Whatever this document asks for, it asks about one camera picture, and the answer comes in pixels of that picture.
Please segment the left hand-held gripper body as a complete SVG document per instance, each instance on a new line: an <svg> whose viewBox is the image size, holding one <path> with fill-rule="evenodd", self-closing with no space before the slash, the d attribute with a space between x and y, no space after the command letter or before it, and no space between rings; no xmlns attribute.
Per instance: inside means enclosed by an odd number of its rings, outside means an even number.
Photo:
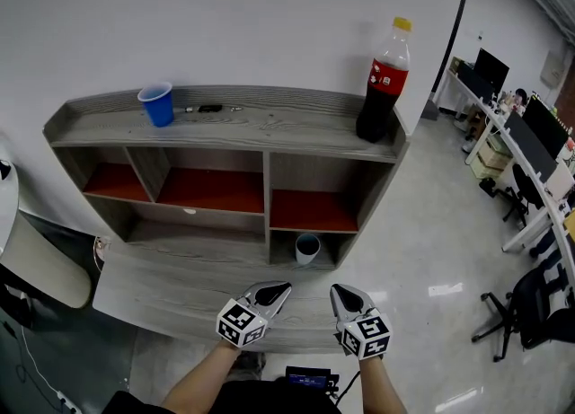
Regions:
<svg viewBox="0 0 575 414"><path fill-rule="evenodd" d="M287 281L259 282L230 299L217 315L216 333L237 348L262 339L292 292Z"/></svg>

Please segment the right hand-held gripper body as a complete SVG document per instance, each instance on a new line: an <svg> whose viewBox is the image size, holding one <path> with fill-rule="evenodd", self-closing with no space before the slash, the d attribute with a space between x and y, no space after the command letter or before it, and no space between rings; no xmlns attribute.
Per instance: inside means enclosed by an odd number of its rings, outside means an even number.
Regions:
<svg viewBox="0 0 575 414"><path fill-rule="evenodd" d="M345 355L359 361L382 357L392 329L387 315L378 310L371 297L353 286L333 284L330 299L336 318L335 337Z"/></svg>

